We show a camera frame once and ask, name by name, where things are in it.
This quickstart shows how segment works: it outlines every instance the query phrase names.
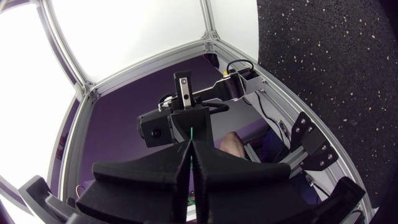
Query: black plastic part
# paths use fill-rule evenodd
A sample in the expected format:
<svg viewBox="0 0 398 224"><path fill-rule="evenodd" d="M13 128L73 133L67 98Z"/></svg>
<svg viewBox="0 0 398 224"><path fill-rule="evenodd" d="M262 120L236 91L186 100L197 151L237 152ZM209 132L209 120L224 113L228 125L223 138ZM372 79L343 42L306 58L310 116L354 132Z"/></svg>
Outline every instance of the black plastic part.
<svg viewBox="0 0 398 224"><path fill-rule="evenodd" d="M86 215L81 215L74 213L68 219L66 224L105 224L106 222L99 221L95 218L88 217Z"/></svg>
<svg viewBox="0 0 398 224"><path fill-rule="evenodd" d="M110 223L185 222L190 141L130 162L97 162L78 208Z"/></svg>
<svg viewBox="0 0 398 224"><path fill-rule="evenodd" d="M231 74L229 78L220 80L212 88L196 92L193 96L200 96L202 101L219 99L228 101L238 99L244 95L243 84L238 73Z"/></svg>
<svg viewBox="0 0 398 224"><path fill-rule="evenodd" d="M350 178L342 177L326 200L314 209L319 216L317 223L339 223L359 203L365 191Z"/></svg>
<svg viewBox="0 0 398 224"><path fill-rule="evenodd" d="M171 109L161 112L153 110L137 117L137 130L140 136L145 139L147 147L173 143L167 119L171 113Z"/></svg>
<svg viewBox="0 0 398 224"><path fill-rule="evenodd" d="M45 202L45 199L50 196L51 190L42 177L34 176L20 187L18 192L30 209L44 223L61 223L60 219Z"/></svg>
<svg viewBox="0 0 398 224"><path fill-rule="evenodd" d="M177 142L189 140L192 128L194 139L214 145L209 107L196 105L190 110L171 114L170 122L173 139Z"/></svg>
<svg viewBox="0 0 398 224"><path fill-rule="evenodd" d="M365 194L343 177L310 207L289 184L287 164L249 162L200 141L135 161L97 162L80 211L51 195L40 177L19 192L46 223L185 223L191 157L198 223L339 223Z"/></svg>
<svg viewBox="0 0 398 224"><path fill-rule="evenodd" d="M308 210L287 164L259 164L193 142L198 223L275 223Z"/></svg>

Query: aluminum frame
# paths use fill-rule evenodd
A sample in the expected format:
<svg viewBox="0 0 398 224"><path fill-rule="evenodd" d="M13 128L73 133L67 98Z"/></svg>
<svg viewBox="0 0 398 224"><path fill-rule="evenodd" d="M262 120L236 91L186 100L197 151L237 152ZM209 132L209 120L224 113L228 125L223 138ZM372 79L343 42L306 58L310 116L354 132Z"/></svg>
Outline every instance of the aluminum frame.
<svg viewBox="0 0 398 224"><path fill-rule="evenodd" d="M162 52L155 56L149 57L141 62L135 63L118 73L111 75L109 78L99 82L98 84L88 85L84 75L80 72L80 68L70 53L68 46L66 45L65 39L59 30L53 10L48 0L40 0L38 7L38 13L43 21L43 26L46 30L47 37L53 47L55 55L58 61L61 63L65 73L69 77L76 79L76 82L81 86L83 93L83 100L80 104L75 120L73 122L72 131L69 135L67 146L65 148L65 156L62 164L62 174L60 176L60 191L58 196L62 200L66 200L67 197L75 195L74 186L75 181L78 179L78 170L72 170L70 166L70 160L80 155L83 149L82 143L84 143L84 134L86 127L90 120L91 111L97 97L93 98L94 92L98 92L97 95L104 96L128 83L131 83L138 78L149 75L165 67L169 67L173 64L188 60L190 58L203 55L205 53L214 53L224 61L232 61L236 59L245 58L253 62L257 62L254 58L249 57L239 49L234 48L226 42L223 42L216 33L216 27L213 20L213 13L211 11L210 0L200 0L203 11L203 19L206 24L206 33L202 39L188 43L174 49ZM243 64L236 63L233 65L236 68L243 67ZM278 116L278 120L282 120L288 130L291 130L293 123L301 111L306 112L310 119L319 127L320 131L325 135L327 140L336 149L339 155L339 159L333 166L327 168L325 171L326 175L323 178L330 179L333 186L337 183L337 180L343 176L348 176L353 179L363 189L364 184L353 165L351 159L343 149L343 146L339 143L337 138L331 133L327 126L321 121L321 119L303 102L301 99L291 92L286 86L284 86L278 79L273 77L268 71L263 69L258 64L254 64L255 71L266 81L262 84L263 93L259 94L263 104L267 104L267 110L270 110L272 117ZM259 111L259 106L256 103L256 95L252 93L246 98L254 105ZM359 206L362 208L366 217L366 222L370 222L371 217L374 215L374 210L371 208L370 200L366 194Z"/></svg>

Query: metal bracket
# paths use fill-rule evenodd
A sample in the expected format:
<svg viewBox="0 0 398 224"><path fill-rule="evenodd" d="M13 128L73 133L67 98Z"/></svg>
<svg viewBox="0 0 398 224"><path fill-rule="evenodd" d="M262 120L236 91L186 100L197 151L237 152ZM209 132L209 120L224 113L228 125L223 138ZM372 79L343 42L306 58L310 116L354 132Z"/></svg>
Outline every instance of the metal bracket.
<svg viewBox="0 0 398 224"><path fill-rule="evenodd" d="M101 95L98 93L97 90L91 91L90 96L93 98L94 103L101 98Z"/></svg>
<svg viewBox="0 0 398 224"><path fill-rule="evenodd" d="M300 163L303 170L323 171L338 159L329 141L304 112L298 115L292 127L291 146L292 152L302 146L308 154Z"/></svg>
<svg viewBox="0 0 398 224"><path fill-rule="evenodd" d="M86 82L84 87L82 87L85 89L85 93L83 95L85 95L87 93L92 97L94 102L97 102L99 100L99 98L101 98L101 95L98 93L97 89L90 91L90 89L92 89L94 86L95 86L95 83Z"/></svg>
<svg viewBox="0 0 398 224"><path fill-rule="evenodd" d="M205 31L205 34L201 37L202 40L218 40L220 37L217 34L217 31Z"/></svg>
<svg viewBox="0 0 398 224"><path fill-rule="evenodd" d="M206 42L205 43L205 52L206 53L214 53L214 48L213 48L213 43L212 42Z"/></svg>
<svg viewBox="0 0 398 224"><path fill-rule="evenodd" d="M218 36L218 34L217 34L217 31L215 31L215 30L211 30L210 31L210 37L213 39L213 40L218 40L220 37Z"/></svg>

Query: black cable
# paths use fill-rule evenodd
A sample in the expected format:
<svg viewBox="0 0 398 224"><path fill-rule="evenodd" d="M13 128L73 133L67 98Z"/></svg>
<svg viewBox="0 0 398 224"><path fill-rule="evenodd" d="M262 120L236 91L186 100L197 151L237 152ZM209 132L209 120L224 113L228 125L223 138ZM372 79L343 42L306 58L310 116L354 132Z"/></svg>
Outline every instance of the black cable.
<svg viewBox="0 0 398 224"><path fill-rule="evenodd" d="M246 59L238 59L238 60L233 60L232 62L227 64L227 66L226 66L226 73L227 74L229 74L229 66L231 66L233 63L236 63L236 62L247 62L247 63L249 63L251 65L250 72L252 72L254 70L254 65L253 65L253 63L251 61L246 60Z"/></svg>
<svg viewBox="0 0 398 224"><path fill-rule="evenodd" d="M243 101L244 101L247 105L253 106L251 103L247 102L245 98L243 98Z"/></svg>
<svg viewBox="0 0 398 224"><path fill-rule="evenodd" d="M280 130L279 125L276 123L276 121L275 121L274 119L272 119L272 118L270 118L270 117L268 117L268 116L266 115L266 112L264 112L264 109L262 109L262 103L261 103L260 96L259 96L259 94L258 94L257 92L255 92L255 93L256 93L256 95L257 95L257 97L258 97L258 99L259 99L259 104L260 104L261 112L263 113L263 115L264 115L268 120L272 121L272 122L278 127L278 129L279 129L279 134L280 134L280 138L281 138L281 140L282 140L282 142L284 143L284 146L285 146L284 136L282 135L282 131Z"/></svg>
<svg viewBox="0 0 398 224"><path fill-rule="evenodd" d="M330 195L326 193L325 190L323 190L321 187L319 187L318 184L313 183L313 185L316 186L320 191L322 191L322 193L324 193L326 196L330 197Z"/></svg>

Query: purple wall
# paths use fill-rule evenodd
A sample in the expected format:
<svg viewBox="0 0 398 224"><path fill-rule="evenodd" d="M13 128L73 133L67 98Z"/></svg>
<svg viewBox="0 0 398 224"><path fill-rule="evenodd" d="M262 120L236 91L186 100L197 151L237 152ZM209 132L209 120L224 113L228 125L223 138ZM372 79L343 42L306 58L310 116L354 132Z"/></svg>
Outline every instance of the purple wall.
<svg viewBox="0 0 398 224"><path fill-rule="evenodd" d="M83 151L80 183L93 179L96 161L129 161L166 146L146 148L136 129L137 116L157 107L164 94L175 92L173 74L192 71L192 89L213 86L221 74L203 57L196 57L132 82L102 98L94 107Z"/></svg>

